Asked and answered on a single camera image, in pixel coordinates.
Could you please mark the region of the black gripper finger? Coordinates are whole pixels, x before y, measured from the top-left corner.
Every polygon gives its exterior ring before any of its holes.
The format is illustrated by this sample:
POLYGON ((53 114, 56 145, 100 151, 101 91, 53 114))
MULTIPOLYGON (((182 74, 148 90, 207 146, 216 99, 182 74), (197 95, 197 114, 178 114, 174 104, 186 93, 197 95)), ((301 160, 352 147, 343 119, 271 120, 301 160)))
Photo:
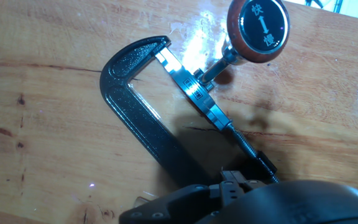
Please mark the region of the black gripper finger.
POLYGON ((122 213, 119 222, 207 223, 242 195, 243 189, 236 182, 189 185, 122 213))
POLYGON ((223 181, 236 183, 243 191, 248 192, 257 188, 265 187, 260 180, 248 180, 238 170, 224 170, 221 172, 223 181))

